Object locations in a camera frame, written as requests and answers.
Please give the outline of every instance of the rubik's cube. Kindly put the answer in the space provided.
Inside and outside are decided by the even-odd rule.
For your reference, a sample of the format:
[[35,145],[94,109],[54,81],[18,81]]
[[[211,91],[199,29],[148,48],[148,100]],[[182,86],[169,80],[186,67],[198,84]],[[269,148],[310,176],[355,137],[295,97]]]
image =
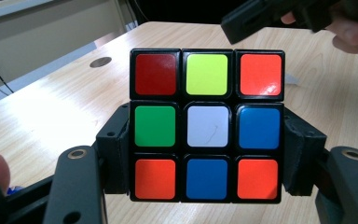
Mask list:
[[279,203],[284,52],[133,49],[133,201]]

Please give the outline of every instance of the green sticker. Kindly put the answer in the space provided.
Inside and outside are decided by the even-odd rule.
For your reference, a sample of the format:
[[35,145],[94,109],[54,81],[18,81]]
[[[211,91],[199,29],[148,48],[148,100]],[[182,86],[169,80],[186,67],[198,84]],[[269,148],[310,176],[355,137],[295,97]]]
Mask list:
[[172,147],[175,144],[175,109],[143,105],[135,108],[135,144],[138,147]]

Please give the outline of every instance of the table surface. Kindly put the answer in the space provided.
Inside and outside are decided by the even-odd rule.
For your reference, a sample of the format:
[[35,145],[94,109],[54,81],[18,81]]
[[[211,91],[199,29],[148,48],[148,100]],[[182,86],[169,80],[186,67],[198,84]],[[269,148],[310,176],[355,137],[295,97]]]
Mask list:
[[[334,49],[326,31],[265,28],[231,46],[219,25],[149,22],[0,101],[0,153],[11,185],[54,174],[60,154],[91,145],[116,108],[129,101],[133,48],[283,49],[285,106],[327,134],[326,148],[358,148],[358,56]],[[91,68],[99,58],[106,66]],[[319,223],[314,198],[282,194],[280,204],[133,203],[106,195],[110,223]]]

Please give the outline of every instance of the wall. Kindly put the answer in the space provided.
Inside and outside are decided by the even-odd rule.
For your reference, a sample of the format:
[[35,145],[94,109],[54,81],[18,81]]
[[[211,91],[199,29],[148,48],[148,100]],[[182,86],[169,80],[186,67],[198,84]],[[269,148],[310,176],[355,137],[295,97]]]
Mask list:
[[102,36],[122,35],[122,18],[116,0],[52,1],[0,17],[0,75],[9,82]]

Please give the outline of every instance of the orange sticker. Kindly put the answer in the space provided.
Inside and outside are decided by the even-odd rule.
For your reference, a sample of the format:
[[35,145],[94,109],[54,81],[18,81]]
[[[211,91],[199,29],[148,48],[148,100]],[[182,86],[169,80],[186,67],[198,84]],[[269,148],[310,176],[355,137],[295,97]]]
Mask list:
[[282,58],[276,54],[242,55],[240,84],[244,95],[279,95],[282,91]]
[[172,160],[138,160],[135,163],[135,196],[151,200],[173,199],[175,171]]
[[274,160],[241,160],[237,188],[241,199],[275,199],[278,195],[278,163]]

